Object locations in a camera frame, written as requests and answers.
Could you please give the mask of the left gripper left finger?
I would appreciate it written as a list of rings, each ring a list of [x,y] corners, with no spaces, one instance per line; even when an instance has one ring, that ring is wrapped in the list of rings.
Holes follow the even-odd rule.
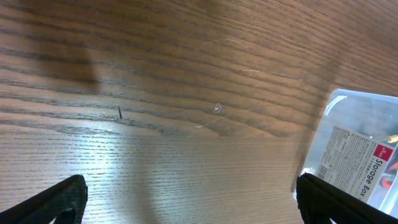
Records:
[[[82,175],[73,175],[1,212],[1,223],[80,224],[88,201]]]

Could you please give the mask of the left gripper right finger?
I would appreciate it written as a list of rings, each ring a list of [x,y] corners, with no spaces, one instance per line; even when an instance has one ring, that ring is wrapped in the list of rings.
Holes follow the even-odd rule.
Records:
[[[304,224],[397,224],[397,219],[312,174],[297,177],[298,209]]]

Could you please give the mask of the clear plastic container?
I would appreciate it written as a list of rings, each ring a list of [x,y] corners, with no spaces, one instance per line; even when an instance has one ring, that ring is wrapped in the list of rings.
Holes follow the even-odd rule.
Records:
[[[335,89],[315,131],[300,176],[307,173],[397,219],[397,177],[380,185],[397,162],[397,97]]]

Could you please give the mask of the red handled pliers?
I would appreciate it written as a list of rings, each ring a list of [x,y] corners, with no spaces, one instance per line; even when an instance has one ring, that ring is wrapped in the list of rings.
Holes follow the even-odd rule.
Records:
[[[396,177],[397,177],[397,162],[388,167],[385,173],[383,173],[380,185],[385,189],[390,189]]]

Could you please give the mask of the yellow black screwdriver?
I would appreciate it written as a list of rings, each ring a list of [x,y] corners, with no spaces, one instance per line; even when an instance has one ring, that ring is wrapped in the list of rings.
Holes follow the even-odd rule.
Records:
[[[398,134],[393,134],[387,137],[387,142],[392,144],[398,141]]]

